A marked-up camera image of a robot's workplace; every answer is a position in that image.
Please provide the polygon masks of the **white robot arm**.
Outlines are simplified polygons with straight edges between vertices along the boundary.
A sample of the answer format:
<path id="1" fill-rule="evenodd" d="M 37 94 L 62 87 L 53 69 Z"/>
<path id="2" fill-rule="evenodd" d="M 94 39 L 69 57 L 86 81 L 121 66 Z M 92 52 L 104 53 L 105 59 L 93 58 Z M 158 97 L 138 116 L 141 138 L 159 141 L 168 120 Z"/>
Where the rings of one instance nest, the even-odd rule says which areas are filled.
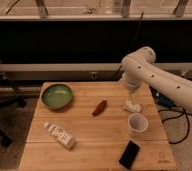
<path id="1" fill-rule="evenodd" d="M 123 86 L 135 92 L 145 82 L 192 113 L 192 81 L 157 68 L 155 60 L 155 51 L 148 46 L 126 55 L 122 59 Z"/>

